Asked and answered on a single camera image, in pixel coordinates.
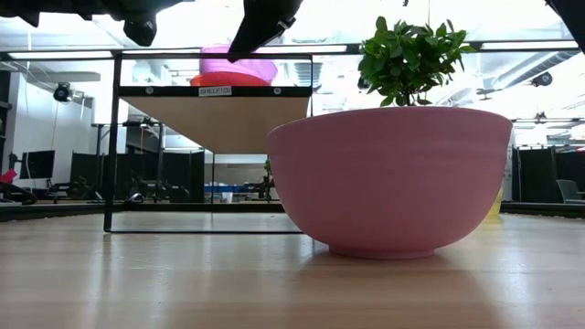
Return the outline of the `black partition panels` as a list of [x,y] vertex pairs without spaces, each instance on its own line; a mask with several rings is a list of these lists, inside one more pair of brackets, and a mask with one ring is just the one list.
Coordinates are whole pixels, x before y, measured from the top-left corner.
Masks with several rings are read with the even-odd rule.
[[[107,155],[74,154],[68,196],[96,200],[105,197]],[[114,199],[170,203],[204,201],[205,159],[191,154],[118,154]]]

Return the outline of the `green leafy potted plant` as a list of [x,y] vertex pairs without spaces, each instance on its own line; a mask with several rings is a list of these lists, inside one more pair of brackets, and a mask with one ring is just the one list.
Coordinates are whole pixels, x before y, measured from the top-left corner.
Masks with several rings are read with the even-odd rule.
[[390,24],[378,16],[375,26],[359,46],[357,71],[367,91],[382,97],[381,107],[430,105],[427,93],[450,84],[456,69],[464,67],[463,56],[476,50],[451,20],[433,28],[404,20]]

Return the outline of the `yellow bowl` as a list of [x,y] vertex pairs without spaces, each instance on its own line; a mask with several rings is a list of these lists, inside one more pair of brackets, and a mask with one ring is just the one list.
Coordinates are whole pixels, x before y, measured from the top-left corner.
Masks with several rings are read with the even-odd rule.
[[484,218],[485,221],[496,220],[499,218],[499,213],[500,213],[500,209],[501,209],[501,205],[502,205],[503,192],[504,192],[503,188],[500,188],[498,190],[495,201],[492,204],[488,214]]

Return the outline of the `grey office chair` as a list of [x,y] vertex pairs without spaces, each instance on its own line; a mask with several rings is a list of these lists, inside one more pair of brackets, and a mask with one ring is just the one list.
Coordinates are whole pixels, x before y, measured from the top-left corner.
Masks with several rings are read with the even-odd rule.
[[558,179],[557,184],[565,204],[585,204],[585,192],[579,190],[575,181]]

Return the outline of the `black frame wooden shelf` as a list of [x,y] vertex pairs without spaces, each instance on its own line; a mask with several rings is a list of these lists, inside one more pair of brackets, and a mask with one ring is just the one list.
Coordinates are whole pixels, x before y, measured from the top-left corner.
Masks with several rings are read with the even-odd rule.
[[227,97],[199,97],[200,87],[122,84],[122,64],[130,59],[224,58],[228,53],[115,51],[109,168],[103,230],[111,233],[120,126],[119,104],[126,101],[212,154],[266,154],[266,136],[275,127],[313,114],[314,86],[232,87]]

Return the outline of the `small pink bowl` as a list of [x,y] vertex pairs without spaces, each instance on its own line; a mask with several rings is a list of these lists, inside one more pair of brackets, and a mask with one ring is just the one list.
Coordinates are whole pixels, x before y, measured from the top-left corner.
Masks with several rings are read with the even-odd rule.
[[201,73],[235,72],[260,78],[271,84],[278,74],[278,69],[271,59],[239,59],[230,62],[224,58],[201,58],[199,60]]

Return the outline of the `black computer monitor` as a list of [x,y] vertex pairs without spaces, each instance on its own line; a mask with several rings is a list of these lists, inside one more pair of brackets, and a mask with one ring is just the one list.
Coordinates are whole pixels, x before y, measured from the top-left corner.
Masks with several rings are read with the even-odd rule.
[[23,153],[21,179],[49,179],[53,176],[56,152],[54,150]]

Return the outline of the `orange red bowl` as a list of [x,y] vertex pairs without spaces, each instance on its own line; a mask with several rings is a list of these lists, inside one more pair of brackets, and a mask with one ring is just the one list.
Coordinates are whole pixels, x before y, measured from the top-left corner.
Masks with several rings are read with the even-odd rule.
[[209,72],[195,76],[189,81],[192,87],[270,87],[271,84],[256,76],[238,72]]

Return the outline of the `large pink bowl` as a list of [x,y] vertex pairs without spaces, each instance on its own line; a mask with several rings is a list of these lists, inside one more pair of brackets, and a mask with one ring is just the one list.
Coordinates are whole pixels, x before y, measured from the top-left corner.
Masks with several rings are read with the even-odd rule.
[[412,259],[484,221],[512,128],[489,111],[374,108],[286,123],[267,146],[282,206],[304,234],[338,254]]

